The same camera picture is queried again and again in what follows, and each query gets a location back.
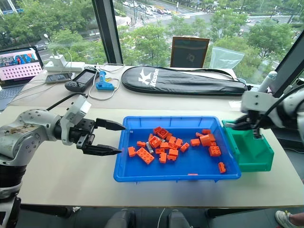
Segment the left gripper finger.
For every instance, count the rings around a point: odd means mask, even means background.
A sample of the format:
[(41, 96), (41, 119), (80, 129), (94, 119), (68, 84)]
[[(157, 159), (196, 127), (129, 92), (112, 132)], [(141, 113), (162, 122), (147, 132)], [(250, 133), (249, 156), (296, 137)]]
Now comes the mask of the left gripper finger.
[(96, 118), (95, 128), (97, 129), (98, 127), (103, 127), (107, 130), (112, 130), (112, 131), (125, 130), (125, 127), (120, 123), (117, 123), (117, 122), (114, 122), (114, 121), (111, 121), (111, 120)]
[(85, 145), (83, 147), (83, 154), (94, 155), (94, 156), (108, 156), (119, 154), (122, 151), (108, 145)]

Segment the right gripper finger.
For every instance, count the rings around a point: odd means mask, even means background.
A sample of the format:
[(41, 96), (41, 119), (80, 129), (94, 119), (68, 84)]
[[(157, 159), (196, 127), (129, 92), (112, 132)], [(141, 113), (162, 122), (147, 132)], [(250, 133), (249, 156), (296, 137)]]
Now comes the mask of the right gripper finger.
[(233, 130), (248, 130), (248, 123), (228, 123), (225, 122), (225, 127)]
[(234, 122), (234, 124), (241, 124), (241, 123), (246, 123), (248, 118), (248, 114), (245, 114), (239, 118), (237, 118)]

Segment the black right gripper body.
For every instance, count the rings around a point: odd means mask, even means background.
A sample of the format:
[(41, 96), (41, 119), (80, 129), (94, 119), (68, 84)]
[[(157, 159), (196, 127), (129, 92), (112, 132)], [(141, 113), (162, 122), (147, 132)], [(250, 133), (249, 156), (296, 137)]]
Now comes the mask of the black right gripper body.
[(265, 125), (266, 118), (259, 111), (248, 111), (246, 117), (246, 130), (261, 128)]

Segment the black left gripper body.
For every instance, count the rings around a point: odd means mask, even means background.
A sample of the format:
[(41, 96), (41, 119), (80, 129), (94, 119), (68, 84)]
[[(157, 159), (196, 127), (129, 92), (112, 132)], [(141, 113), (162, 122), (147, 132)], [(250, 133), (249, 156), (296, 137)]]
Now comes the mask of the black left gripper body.
[(82, 119), (77, 125), (70, 128), (70, 141), (80, 150), (96, 150), (92, 145), (95, 138), (94, 130), (96, 122), (90, 119)]

